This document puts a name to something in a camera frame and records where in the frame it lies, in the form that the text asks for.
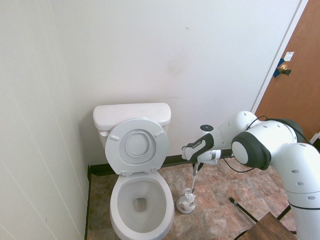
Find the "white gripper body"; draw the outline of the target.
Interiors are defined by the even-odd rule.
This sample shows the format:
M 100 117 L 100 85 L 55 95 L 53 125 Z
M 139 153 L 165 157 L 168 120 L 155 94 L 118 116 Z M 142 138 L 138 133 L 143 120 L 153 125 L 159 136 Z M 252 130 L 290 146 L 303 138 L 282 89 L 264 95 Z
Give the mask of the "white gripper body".
M 204 164 L 216 165 L 217 164 L 217 151 L 211 150 L 211 151 L 204 152 L 203 154 L 198 156 L 198 162 L 204 163 Z

